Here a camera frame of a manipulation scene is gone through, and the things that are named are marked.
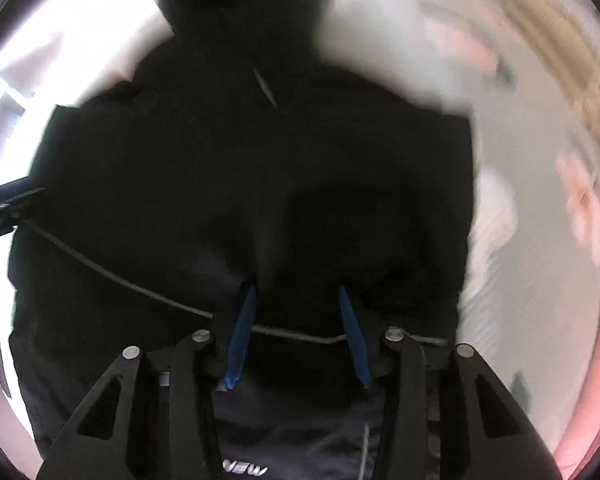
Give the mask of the black hooded jacket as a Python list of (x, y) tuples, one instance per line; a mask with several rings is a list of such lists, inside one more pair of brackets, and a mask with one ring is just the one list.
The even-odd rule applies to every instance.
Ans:
[(455, 338), (474, 158), (466, 117), (320, 59), (327, 1), (159, 0), (172, 37), (53, 112), (8, 268), (42, 455), (124, 348), (208, 328), (241, 477), (372, 475), (382, 329)]

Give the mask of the floral green bedspread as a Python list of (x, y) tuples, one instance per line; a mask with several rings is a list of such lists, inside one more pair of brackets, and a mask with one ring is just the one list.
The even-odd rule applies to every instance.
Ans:
[[(167, 34), (157, 0), (0, 0), (0, 183), (27, 172), (55, 106), (129, 78)], [(318, 44), (471, 112), (460, 339), (555, 453), (600, 327), (600, 0), (332, 0)]]

